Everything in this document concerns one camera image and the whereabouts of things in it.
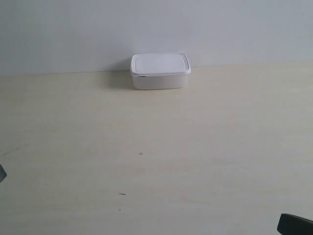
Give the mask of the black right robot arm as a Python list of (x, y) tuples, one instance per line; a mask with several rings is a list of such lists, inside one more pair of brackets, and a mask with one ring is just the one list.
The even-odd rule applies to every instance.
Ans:
[(313, 221), (293, 214), (282, 213), (277, 231), (281, 235), (313, 235)]

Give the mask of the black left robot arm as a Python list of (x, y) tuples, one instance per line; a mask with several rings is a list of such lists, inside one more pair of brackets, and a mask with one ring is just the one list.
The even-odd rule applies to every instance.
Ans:
[(7, 176), (7, 173), (5, 172), (2, 165), (0, 165), (0, 182), (2, 182)]

